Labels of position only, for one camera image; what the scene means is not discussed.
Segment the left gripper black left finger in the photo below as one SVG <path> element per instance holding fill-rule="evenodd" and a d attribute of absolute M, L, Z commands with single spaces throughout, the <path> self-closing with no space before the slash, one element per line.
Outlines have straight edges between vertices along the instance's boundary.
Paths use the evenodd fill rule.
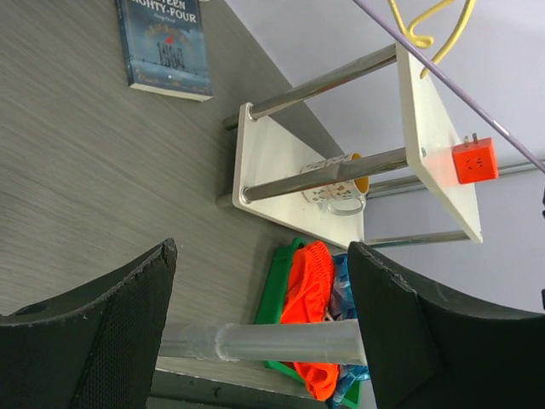
<path fill-rule="evenodd" d="M 166 239 L 1 318 L 3 408 L 144 408 L 176 270 Z"/>

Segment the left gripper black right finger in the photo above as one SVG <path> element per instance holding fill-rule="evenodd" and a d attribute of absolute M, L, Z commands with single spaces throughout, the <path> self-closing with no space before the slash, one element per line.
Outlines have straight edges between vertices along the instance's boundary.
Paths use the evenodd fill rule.
<path fill-rule="evenodd" d="M 543 407 L 542 314 L 469 296 L 363 243 L 347 255 L 378 407 Z"/>

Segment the blue patterned shorts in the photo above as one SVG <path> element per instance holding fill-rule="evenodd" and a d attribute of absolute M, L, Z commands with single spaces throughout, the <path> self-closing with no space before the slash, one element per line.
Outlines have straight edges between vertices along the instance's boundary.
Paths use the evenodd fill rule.
<path fill-rule="evenodd" d="M 347 254 L 333 256 L 335 277 L 325 319 L 328 321 L 357 319 L 353 291 L 348 273 Z M 356 382 L 370 381 L 368 366 L 341 365 L 333 395 L 326 401 L 328 408 L 339 408 L 348 390 Z"/>

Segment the orange shorts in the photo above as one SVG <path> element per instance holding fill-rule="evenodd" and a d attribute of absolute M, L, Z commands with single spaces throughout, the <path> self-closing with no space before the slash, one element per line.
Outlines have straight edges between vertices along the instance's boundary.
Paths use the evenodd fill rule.
<path fill-rule="evenodd" d="M 334 278 L 333 258 L 325 243 L 316 241 L 297 250 L 280 322 L 322 322 L 329 307 Z M 291 365 L 315 400 L 325 401 L 333 395 L 340 373 L 337 364 L 293 362 Z"/>

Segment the purple clothes hanger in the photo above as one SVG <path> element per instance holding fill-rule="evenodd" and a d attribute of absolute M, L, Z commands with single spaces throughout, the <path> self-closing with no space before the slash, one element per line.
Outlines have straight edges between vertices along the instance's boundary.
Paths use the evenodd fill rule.
<path fill-rule="evenodd" d="M 437 79 L 441 81 L 451 92 L 460 98 L 469 108 L 479 115 L 499 136 L 511 144 L 525 158 L 534 164 L 542 173 L 544 172 L 544 163 L 536 157 L 522 142 L 520 142 L 509 130 L 494 119 L 478 102 L 461 89 L 455 82 L 448 78 L 438 66 L 431 62 L 397 29 L 390 26 L 379 14 L 377 14 L 365 1 L 354 0 L 360 9 L 362 9 L 376 24 L 391 35 L 398 43 L 402 45 L 411 55 L 417 58 L 425 68 L 432 72 Z"/>

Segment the yellow clothes hanger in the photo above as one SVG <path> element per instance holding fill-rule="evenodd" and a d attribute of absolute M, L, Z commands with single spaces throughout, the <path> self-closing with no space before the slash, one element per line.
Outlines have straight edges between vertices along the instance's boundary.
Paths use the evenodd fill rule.
<path fill-rule="evenodd" d="M 469 69 L 475 1 L 390 1 L 388 7 L 399 32 L 432 63 L 457 76 Z"/>

